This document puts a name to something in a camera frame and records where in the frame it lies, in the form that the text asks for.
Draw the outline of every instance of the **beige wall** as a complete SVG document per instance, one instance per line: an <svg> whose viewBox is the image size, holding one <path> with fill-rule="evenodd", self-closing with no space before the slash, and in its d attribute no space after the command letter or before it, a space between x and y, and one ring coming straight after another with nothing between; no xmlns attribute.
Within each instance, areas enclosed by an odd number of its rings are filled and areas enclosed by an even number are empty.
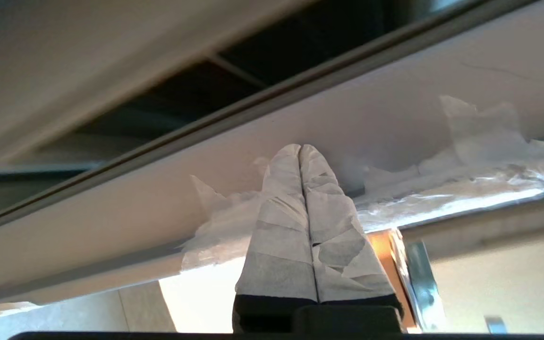
<svg viewBox="0 0 544 340"><path fill-rule="evenodd" d="M449 332L544 333L544 238L432 263Z"/></svg>

